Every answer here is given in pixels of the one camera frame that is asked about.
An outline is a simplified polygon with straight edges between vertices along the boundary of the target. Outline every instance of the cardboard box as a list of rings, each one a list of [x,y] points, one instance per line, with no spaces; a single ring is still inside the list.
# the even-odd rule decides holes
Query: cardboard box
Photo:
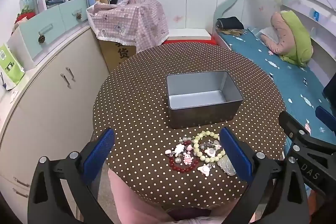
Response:
[[[99,45],[109,72],[112,72],[119,64],[137,52],[135,46],[123,46],[111,41],[99,40]]]

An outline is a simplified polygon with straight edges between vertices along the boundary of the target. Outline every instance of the polka dot tablecloth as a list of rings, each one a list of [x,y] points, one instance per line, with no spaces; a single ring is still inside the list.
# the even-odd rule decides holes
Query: polka dot tablecloth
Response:
[[[244,101],[235,118],[195,128],[169,128],[166,75],[209,70],[226,70],[241,90]],[[165,150],[184,136],[202,130],[218,133],[229,126],[253,150],[279,159],[285,135],[278,115],[283,110],[272,79],[249,59],[219,46],[175,43],[140,52],[111,73],[96,98],[93,127],[96,137],[107,127],[115,131],[107,163],[145,200],[165,208],[210,208],[241,196],[246,183],[217,165],[208,177],[197,169],[174,171]]]

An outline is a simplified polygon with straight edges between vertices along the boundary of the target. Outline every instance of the blue bedsheet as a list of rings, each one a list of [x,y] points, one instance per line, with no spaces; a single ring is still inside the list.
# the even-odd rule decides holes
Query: blue bedsheet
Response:
[[[303,126],[309,126],[312,137],[336,144],[335,134],[315,116],[315,108],[319,105],[330,113],[331,109],[330,103],[322,96],[322,84],[308,67],[300,68],[272,55],[268,47],[249,30],[240,37],[222,33],[219,35],[233,51],[252,60],[273,78],[287,112]],[[287,138],[285,153],[290,144]]]

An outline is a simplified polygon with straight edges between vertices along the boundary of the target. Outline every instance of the blue gripper pad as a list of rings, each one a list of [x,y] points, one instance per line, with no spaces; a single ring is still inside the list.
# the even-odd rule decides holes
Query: blue gripper pad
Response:
[[[222,128],[219,133],[220,144],[228,155],[239,178],[251,183],[253,181],[252,163],[249,161],[232,134],[233,133],[231,133],[228,128]]]
[[[114,145],[114,131],[108,128],[103,134],[83,163],[82,180],[86,185],[94,181]]]
[[[318,106],[315,109],[315,116],[336,134],[336,118],[333,115],[331,115],[323,107]]]

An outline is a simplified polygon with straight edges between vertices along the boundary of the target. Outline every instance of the red cloth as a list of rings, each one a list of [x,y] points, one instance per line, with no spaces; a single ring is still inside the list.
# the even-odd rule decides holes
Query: red cloth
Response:
[[[183,39],[183,40],[166,40],[163,44],[178,43],[178,42],[197,42],[197,43],[206,43],[211,45],[217,45],[215,39],[211,37],[211,40],[196,40],[196,39]]]
[[[34,12],[30,12],[30,13],[26,13],[26,14],[23,14],[23,15],[19,15],[19,16],[17,17],[15,23],[18,22],[18,21],[20,21],[20,20],[22,20],[22,19],[25,18],[25,17],[27,17],[27,19],[31,19],[31,18],[34,17],[34,16],[35,16],[35,13],[34,13]]]

